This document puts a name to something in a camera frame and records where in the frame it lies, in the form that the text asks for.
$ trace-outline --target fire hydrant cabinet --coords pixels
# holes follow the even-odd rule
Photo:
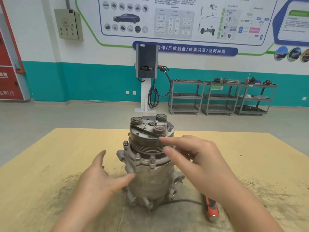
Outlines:
[[[16,73],[18,57],[3,14],[0,14],[0,100],[28,100],[25,75]]]

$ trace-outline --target blue car image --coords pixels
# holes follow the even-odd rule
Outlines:
[[[123,14],[120,16],[115,16],[114,21],[117,23],[119,22],[130,22],[130,23],[137,23],[140,21],[139,17],[134,14]]]

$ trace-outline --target red pipe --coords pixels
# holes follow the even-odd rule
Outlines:
[[[12,41],[13,41],[13,45],[14,45],[14,48],[15,48],[15,51],[16,51],[16,54],[17,54],[17,57],[18,57],[18,60],[19,60],[20,67],[21,67],[21,69],[19,69],[15,65],[15,71],[16,71],[17,74],[23,75],[23,74],[26,73],[25,68],[23,67],[23,62],[21,60],[21,56],[20,56],[19,51],[18,51],[18,47],[17,47],[16,41],[15,41],[15,38],[14,38],[13,30],[12,30],[11,25],[10,25],[9,17],[8,17],[6,10],[5,10],[5,7],[4,7],[3,0],[0,0],[0,5],[1,5],[2,11],[3,11],[3,14],[4,14],[5,22],[7,24],[7,27],[9,29],[9,32],[10,32],[10,35],[11,35],[11,38],[12,38]]]

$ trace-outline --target gray floor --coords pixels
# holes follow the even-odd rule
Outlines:
[[[131,117],[148,115],[135,113],[134,109],[138,106],[137,103],[76,102],[61,106],[0,102],[0,166],[54,128],[128,129]],[[272,107],[263,116],[170,115],[167,104],[160,104],[156,111],[167,114],[177,130],[266,132],[309,156],[309,108]]]

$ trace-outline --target compressor housing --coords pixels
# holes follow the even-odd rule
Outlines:
[[[124,188],[130,206],[140,204],[151,211],[176,194],[176,184],[184,175],[174,171],[174,164],[163,152],[165,145],[159,141],[159,137],[173,137],[174,132],[165,114],[131,118],[129,141],[124,141],[124,149],[117,151],[126,172],[136,173]]]

